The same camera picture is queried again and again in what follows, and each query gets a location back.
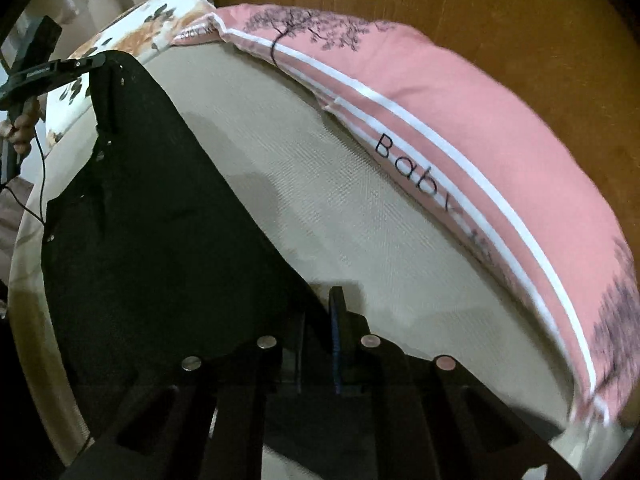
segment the mattress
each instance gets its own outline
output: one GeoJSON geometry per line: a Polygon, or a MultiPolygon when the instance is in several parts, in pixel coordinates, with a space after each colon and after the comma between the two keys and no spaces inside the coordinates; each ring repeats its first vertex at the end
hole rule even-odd
{"type": "MultiPolygon", "coordinates": [[[[449,353],[510,405],[565,427],[573,380],[536,320],[394,184],[311,94],[227,44],[171,48],[146,68],[288,263],[322,299],[408,354],[449,353]]],[[[47,157],[45,200],[88,160],[90,108],[47,157]]],[[[180,171],[178,167],[167,171],[180,171]]],[[[36,207],[40,183],[28,201],[36,207]]],[[[87,429],[66,380],[44,296],[42,226],[24,216],[9,309],[34,402],[65,463],[87,429]]],[[[263,478],[306,478],[266,452],[263,478]]]]}

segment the hand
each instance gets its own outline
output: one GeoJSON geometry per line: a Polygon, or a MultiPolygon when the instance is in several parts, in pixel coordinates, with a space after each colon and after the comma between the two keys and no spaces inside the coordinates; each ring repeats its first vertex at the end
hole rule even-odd
{"type": "Polygon", "coordinates": [[[29,155],[31,151],[31,139],[36,135],[35,126],[40,118],[39,113],[40,103],[36,98],[30,98],[14,124],[9,120],[0,123],[0,136],[12,143],[16,153],[22,156],[29,155]]]}

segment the pillowcase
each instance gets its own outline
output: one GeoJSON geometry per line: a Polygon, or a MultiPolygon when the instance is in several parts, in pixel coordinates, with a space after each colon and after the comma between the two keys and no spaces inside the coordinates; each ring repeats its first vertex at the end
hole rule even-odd
{"type": "MultiPolygon", "coordinates": [[[[216,7],[207,0],[149,0],[123,12],[105,29],[79,46],[69,59],[103,50],[128,52],[145,64],[170,47],[185,26],[216,7]]],[[[89,74],[82,74],[47,96],[47,142],[55,145],[91,106],[89,74]]]]}
{"type": "Polygon", "coordinates": [[[399,23],[272,5],[202,20],[310,89],[533,309],[574,373],[572,418],[617,416],[639,377],[633,257],[594,183],[524,102],[399,23]]]}

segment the black cable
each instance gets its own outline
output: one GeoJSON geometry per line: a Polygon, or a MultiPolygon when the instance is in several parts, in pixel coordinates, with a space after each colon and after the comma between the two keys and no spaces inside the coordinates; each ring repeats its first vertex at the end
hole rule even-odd
{"type": "Polygon", "coordinates": [[[36,215],[36,213],[34,213],[34,212],[33,212],[31,209],[29,209],[27,206],[25,206],[22,202],[20,202],[20,200],[18,200],[18,197],[15,195],[14,190],[13,190],[13,189],[11,189],[11,188],[8,186],[8,184],[9,184],[8,182],[7,182],[7,183],[5,183],[5,184],[2,184],[2,186],[0,187],[0,192],[1,192],[3,189],[8,190],[8,191],[9,191],[9,193],[11,193],[11,194],[14,196],[15,201],[18,203],[18,205],[19,205],[22,209],[24,209],[27,213],[31,214],[31,216],[33,216],[33,217],[34,217],[38,222],[40,222],[42,225],[44,225],[44,220],[43,220],[41,217],[39,217],[38,215],[36,215]]]}
{"type": "Polygon", "coordinates": [[[38,150],[40,151],[40,158],[42,160],[42,184],[40,185],[40,221],[42,225],[44,225],[44,214],[42,213],[42,195],[44,194],[44,179],[47,177],[46,173],[46,165],[44,163],[44,152],[42,151],[42,145],[40,144],[40,139],[38,138],[38,134],[36,133],[36,144],[38,145],[38,150]]]}
{"type": "Polygon", "coordinates": [[[18,205],[22,209],[24,209],[27,213],[31,214],[31,216],[33,216],[38,222],[44,225],[44,213],[42,212],[42,198],[44,195],[44,181],[47,177],[47,172],[46,172],[46,164],[44,162],[44,151],[42,149],[42,144],[40,143],[40,139],[38,138],[38,134],[35,135],[35,139],[36,139],[36,144],[38,145],[38,150],[40,152],[40,159],[42,160],[42,184],[40,185],[40,216],[36,215],[36,213],[34,213],[31,209],[29,209],[22,202],[20,202],[20,200],[18,200],[18,197],[15,195],[14,190],[8,186],[9,184],[8,182],[6,182],[5,184],[2,184],[2,186],[0,187],[0,192],[2,192],[3,189],[9,190],[9,193],[11,193],[14,196],[14,199],[18,203],[18,205]]]}

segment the wooden headboard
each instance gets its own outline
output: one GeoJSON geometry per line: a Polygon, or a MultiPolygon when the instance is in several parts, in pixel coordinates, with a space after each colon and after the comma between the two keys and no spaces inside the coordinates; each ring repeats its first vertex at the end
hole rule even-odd
{"type": "Polygon", "coordinates": [[[617,214],[639,268],[640,46],[609,0],[215,0],[242,2],[407,23],[473,62],[567,145],[617,214]]]}

